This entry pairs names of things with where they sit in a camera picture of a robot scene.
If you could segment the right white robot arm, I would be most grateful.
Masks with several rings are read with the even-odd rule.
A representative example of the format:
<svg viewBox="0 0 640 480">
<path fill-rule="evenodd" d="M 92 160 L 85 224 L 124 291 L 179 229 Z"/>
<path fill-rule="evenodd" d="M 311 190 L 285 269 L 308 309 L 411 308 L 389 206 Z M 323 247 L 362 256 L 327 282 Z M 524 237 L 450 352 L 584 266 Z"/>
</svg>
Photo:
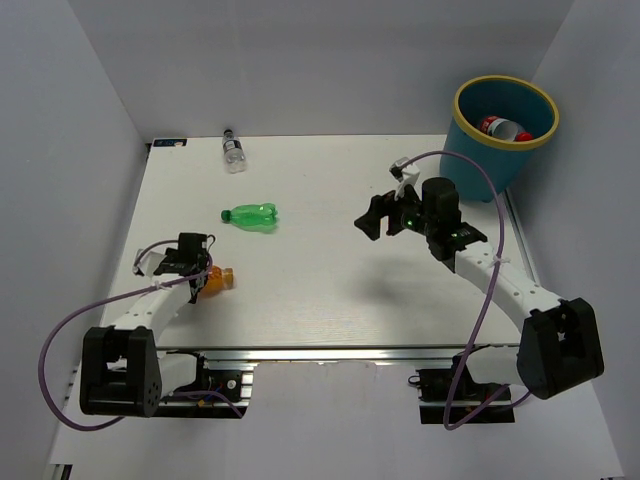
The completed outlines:
<svg viewBox="0 0 640 480">
<path fill-rule="evenodd" d="M 516 347 L 473 348 L 451 374 L 459 396 L 472 399 L 488 384 L 512 384 L 548 399 L 603 374 L 592 306 L 582 298 L 563 299 L 501 262 L 487 237 L 463 221 L 452 181 L 431 178 L 420 193 L 407 185 L 402 193 L 375 195 L 354 225 L 376 241 L 383 219 L 389 236 L 403 230 L 424 236 L 434 258 L 489 296 L 521 334 Z"/>
</svg>

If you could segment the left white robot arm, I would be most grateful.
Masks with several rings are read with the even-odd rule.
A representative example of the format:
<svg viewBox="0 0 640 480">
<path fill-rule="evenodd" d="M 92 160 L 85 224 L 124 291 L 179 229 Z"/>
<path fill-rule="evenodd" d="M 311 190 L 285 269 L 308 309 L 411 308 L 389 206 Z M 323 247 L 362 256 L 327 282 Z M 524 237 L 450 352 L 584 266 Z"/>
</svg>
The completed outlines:
<svg viewBox="0 0 640 480">
<path fill-rule="evenodd" d="M 135 303 L 110 324 L 92 327 L 82 346 L 79 405 L 86 415 L 152 417 L 179 388 L 199 399 L 211 374 L 192 354 L 160 354 L 156 342 L 182 307 L 194 304 L 213 266 L 207 246 L 215 237 L 181 233 L 139 250 L 132 271 L 149 279 Z"/>
</svg>

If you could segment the red label water bottle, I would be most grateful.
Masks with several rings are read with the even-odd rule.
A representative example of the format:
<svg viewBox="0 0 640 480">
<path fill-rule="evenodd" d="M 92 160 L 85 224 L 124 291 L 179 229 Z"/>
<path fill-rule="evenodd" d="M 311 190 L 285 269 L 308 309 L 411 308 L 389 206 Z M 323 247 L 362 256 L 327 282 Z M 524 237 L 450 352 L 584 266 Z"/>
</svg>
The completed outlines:
<svg viewBox="0 0 640 480">
<path fill-rule="evenodd" d="M 484 117 L 479 122 L 478 129 L 482 133 L 502 141 L 526 142 L 534 139 L 533 135 L 519 123 L 495 115 Z"/>
</svg>

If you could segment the orange juice bottle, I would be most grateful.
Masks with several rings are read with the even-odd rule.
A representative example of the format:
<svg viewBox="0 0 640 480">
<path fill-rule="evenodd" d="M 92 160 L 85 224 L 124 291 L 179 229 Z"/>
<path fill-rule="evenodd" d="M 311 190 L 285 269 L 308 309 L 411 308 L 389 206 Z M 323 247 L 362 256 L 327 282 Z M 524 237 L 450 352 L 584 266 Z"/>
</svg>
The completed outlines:
<svg viewBox="0 0 640 480">
<path fill-rule="evenodd" d="M 235 285 L 235 276 L 232 268 L 213 266 L 207 277 L 207 282 L 200 290 L 198 298 L 211 298 L 223 291 L 231 290 Z"/>
</svg>

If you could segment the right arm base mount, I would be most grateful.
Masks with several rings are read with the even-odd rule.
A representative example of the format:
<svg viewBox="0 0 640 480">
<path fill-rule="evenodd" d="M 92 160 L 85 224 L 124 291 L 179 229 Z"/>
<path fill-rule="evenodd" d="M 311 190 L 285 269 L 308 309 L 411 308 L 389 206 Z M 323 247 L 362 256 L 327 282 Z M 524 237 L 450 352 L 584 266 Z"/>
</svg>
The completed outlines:
<svg viewBox="0 0 640 480">
<path fill-rule="evenodd" d="M 420 422 L 441 424 L 449 387 L 453 380 L 453 369 L 421 369 L 408 378 L 408 385 L 417 390 L 419 398 Z M 472 413 L 482 402 L 499 389 L 498 384 L 477 384 L 465 372 L 454 394 L 450 412 L 450 422 L 456 423 Z M 510 424 L 515 422 L 510 406 L 511 393 L 503 392 L 490 406 L 469 421 L 469 424 Z"/>
</svg>

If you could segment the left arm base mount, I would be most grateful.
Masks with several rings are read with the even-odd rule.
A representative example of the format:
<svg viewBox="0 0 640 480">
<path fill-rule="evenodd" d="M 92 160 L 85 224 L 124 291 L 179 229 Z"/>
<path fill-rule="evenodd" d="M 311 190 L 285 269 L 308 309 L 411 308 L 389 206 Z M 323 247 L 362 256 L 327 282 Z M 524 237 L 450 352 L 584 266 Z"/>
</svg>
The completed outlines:
<svg viewBox="0 0 640 480">
<path fill-rule="evenodd" d="M 240 419 L 251 399 L 255 366 L 196 351 L 159 358 L 165 396 L 157 418 Z"/>
</svg>

